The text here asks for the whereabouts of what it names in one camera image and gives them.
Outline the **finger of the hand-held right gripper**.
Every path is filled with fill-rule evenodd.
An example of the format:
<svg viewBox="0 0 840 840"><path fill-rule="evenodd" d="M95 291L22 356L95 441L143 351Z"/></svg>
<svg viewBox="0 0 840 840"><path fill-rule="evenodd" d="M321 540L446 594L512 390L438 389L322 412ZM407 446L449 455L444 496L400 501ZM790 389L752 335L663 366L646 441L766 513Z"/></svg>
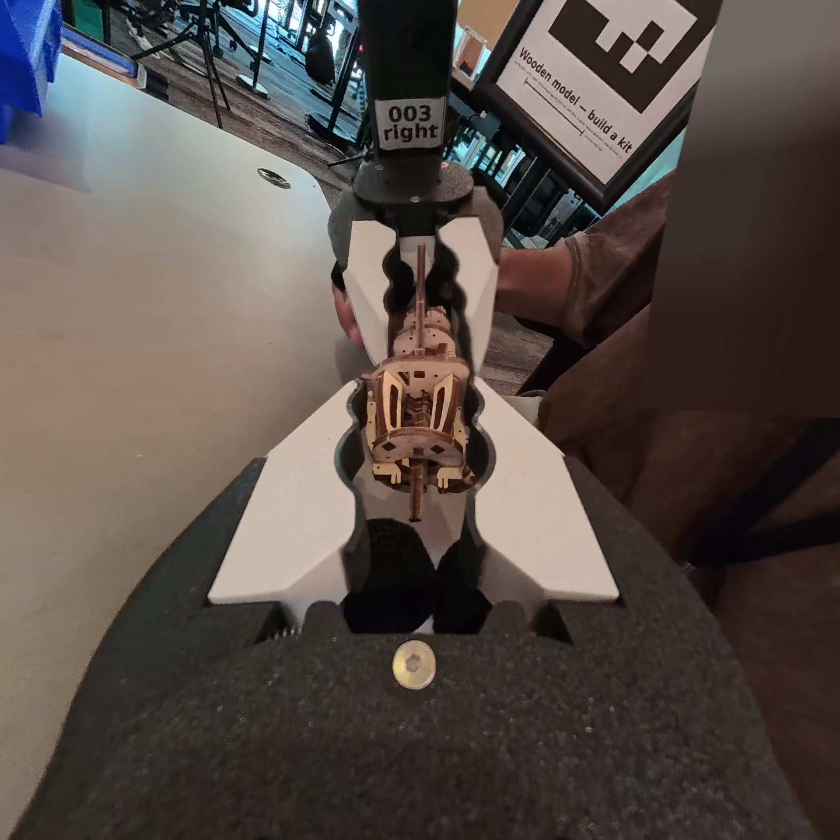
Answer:
<svg viewBox="0 0 840 840"><path fill-rule="evenodd" d="M400 257L395 230L373 220L355 220L351 225L348 265L343 271L345 289L364 348L374 366L390 357L391 314L385 302L392 281L386 260Z"/></svg>
<svg viewBox="0 0 840 840"><path fill-rule="evenodd" d="M435 268L450 283L456 338L473 374L481 372L495 308L501 239L478 218L455 218L436 232Z"/></svg>

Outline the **wooden model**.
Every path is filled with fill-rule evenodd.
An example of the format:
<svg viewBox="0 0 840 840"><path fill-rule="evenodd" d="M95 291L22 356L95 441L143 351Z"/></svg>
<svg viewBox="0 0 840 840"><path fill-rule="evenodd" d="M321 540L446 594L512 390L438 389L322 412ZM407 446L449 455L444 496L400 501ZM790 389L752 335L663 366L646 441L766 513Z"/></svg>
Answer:
<svg viewBox="0 0 840 840"><path fill-rule="evenodd" d="M365 438L376 480L409 497L408 520L423 518L429 489L463 492L468 465L464 407L469 366L456 349L445 308L426 294L427 247L416 249L413 308L396 332L393 354L366 382Z"/></svg>

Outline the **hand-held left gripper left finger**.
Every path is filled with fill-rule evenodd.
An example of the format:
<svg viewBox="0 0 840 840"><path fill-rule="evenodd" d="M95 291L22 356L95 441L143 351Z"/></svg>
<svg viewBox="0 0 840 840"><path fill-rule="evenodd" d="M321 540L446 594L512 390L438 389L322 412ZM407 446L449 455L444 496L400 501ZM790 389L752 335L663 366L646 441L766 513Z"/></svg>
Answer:
<svg viewBox="0 0 840 840"><path fill-rule="evenodd" d="M300 632L318 602L341 605L357 632L411 633L430 618L434 572L408 525L408 495L372 474L366 388L344 385L265 459L207 595L267 602Z"/></svg>

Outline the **person's right hand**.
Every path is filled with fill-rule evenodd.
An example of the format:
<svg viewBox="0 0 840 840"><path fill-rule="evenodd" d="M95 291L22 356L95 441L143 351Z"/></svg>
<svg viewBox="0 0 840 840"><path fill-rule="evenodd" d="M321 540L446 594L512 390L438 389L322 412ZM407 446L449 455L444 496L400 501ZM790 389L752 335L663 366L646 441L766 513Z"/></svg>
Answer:
<svg viewBox="0 0 840 840"><path fill-rule="evenodd" d="M345 290L332 286L334 307L339 325L350 341L358 348L364 349L364 342L359 325L354 316L350 298Z"/></svg>

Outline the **black tripod stand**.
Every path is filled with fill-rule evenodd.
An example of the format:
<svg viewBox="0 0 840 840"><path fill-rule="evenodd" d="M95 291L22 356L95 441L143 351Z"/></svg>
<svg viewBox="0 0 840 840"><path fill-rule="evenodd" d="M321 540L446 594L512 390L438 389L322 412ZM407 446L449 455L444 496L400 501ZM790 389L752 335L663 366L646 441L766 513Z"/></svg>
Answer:
<svg viewBox="0 0 840 840"><path fill-rule="evenodd" d="M216 58L223 57L224 51L218 43L219 31L223 29L230 37L233 47L243 47L244 51L252 58L256 53L249 50L244 40L235 32L223 14L223 8L230 7L235 11L245 14L248 17L256 18L259 11L257 1L187 1L187 2L161 2L160 8L152 17L136 17L131 24L131 32L136 36L135 41L142 49L132 56L132 59L141 62L150 56L170 55L176 47L184 43L193 43L201 51L203 68L196 70L199 76L206 79L213 102L213 110L217 126L224 128L220 104L230 111L226 90L222 78L216 66ZM161 26L166 22L166 15L173 14L174 22L180 18L185 26L171 38L162 41L158 45L152 45L147 41L143 32L152 23Z"/></svg>

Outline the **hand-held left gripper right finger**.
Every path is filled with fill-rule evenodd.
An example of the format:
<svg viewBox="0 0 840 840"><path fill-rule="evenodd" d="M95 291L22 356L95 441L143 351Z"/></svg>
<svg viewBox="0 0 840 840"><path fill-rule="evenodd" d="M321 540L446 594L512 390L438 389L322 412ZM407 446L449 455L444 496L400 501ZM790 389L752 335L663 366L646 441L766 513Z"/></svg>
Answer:
<svg viewBox="0 0 840 840"><path fill-rule="evenodd" d="M567 634L560 602L610 605L620 592L565 457L487 383L465 407L476 483L437 568L434 632L477 634L510 602L531 633Z"/></svg>

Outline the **framed printed marker sign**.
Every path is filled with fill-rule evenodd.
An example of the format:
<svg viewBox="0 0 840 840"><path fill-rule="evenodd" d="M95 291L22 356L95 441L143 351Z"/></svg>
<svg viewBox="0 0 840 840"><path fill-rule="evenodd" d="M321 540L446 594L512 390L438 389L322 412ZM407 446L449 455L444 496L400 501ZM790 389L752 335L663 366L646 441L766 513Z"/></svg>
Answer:
<svg viewBox="0 0 840 840"><path fill-rule="evenodd" d="M476 90L606 213L687 125L721 1L520 2Z"/></svg>

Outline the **person's right forearm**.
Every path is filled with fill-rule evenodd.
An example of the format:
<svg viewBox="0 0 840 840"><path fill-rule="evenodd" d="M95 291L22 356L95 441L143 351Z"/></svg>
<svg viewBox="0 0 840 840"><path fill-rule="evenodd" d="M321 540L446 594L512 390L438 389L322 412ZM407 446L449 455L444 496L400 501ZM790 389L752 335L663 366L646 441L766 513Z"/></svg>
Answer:
<svg viewBox="0 0 840 840"><path fill-rule="evenodd" d="M579 261L567 240L545 249L504 248L500 253L495 310L572 337L581 291Z"/></svg>

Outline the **blue plastic bin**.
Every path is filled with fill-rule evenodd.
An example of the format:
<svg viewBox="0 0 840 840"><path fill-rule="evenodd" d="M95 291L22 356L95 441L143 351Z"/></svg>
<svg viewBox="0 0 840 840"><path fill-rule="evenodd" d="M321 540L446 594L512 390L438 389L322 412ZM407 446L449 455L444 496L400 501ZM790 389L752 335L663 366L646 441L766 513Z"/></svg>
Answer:
<svg viewBox="0 0 840 840"><path fill-rule="evenodd" d="M61 51L60 1L1 1L1 143L14 117L44 114Z"/></svg>

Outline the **black floor stand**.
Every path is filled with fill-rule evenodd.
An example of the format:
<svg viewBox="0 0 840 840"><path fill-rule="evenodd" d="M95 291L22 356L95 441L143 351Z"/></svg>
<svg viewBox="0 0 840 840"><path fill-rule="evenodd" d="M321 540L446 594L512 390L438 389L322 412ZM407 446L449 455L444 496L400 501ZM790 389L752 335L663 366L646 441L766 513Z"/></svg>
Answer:
<svg viewBox="0 0 840 840"><path fill-rule="evenodd" d="M328 13L342 23L344 31L350 34L340 67L338 79L334 82L332 96L327 100L330 105L328 116L316 112L306 114L308 130L324 142L342 153L362 146L366 126L366 93L364 92L364 69L362 67L362 43L360 18L357 2L330 2ZM345 96L355 79L357 111L343 107Z"/></svg>

